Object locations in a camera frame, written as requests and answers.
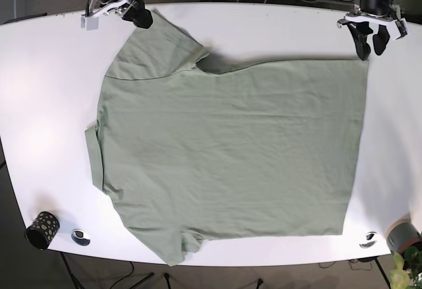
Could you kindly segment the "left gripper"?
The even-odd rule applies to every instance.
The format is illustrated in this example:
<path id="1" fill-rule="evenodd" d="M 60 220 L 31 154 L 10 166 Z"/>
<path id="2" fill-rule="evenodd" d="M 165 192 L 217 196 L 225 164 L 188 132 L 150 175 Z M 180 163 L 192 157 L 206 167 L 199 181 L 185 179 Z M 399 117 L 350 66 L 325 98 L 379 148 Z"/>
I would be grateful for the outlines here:
<path id="1" fill-rule="evenodd" d="M 373 33 L 370 25 L 378 32 L 373 35 L 373 47 L 376 55 L 382 55 L 390 40 L 398 40 L 409 34 L 409 26 L 398 4 L 391 0 L 359 0 L 352 12 L 337 22 L 337 27 L 347 26 L 358 58 L 366 61 L 371 53 L 367 36 Z"/>

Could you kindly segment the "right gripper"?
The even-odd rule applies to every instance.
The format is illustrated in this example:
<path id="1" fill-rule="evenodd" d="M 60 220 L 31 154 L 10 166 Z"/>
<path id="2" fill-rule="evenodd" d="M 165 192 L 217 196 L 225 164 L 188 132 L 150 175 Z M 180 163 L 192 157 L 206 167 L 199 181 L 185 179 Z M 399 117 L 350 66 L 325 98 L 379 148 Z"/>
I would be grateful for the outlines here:
<path id="1" fill-rule="evenodd" d="M 144 0 L 88 0 L 81 16 L 81 28 L 98 29 L 102 15 L 116 14 L 123 18 L 126 13 L 127 20 L 138 28 L 149 29 L 153 24 L 152 13 L 145 10 Z"/>

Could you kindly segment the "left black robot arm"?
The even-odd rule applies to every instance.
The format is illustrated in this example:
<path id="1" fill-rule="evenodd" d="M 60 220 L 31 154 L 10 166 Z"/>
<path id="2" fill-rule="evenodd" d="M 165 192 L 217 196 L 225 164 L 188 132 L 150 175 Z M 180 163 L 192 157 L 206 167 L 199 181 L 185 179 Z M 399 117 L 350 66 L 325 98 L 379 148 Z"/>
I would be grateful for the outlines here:
<path id="1" fill-rule="evenodd" d="M 399 5 L 392 0 L 359 0 L 354 10 L 337 22 L 348 28 L 358 58 L 368 60 L 371 52 L 382 55 L 389 42 L 410 34 Z"/>

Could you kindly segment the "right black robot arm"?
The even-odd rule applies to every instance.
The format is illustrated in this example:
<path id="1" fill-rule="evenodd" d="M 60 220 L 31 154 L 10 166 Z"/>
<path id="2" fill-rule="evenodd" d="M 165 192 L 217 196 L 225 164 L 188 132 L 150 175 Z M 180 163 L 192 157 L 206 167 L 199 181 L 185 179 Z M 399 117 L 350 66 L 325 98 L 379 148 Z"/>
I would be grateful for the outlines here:
<path id="1" fill-rule="evenodd" d="M 88 0 L 81 17 L 81 27 L 96 30 L 102 15 L 115 14 L 136 27 L 148 29 L 153 24 L 152 13 L 146 9 L 144 0 Z"/>

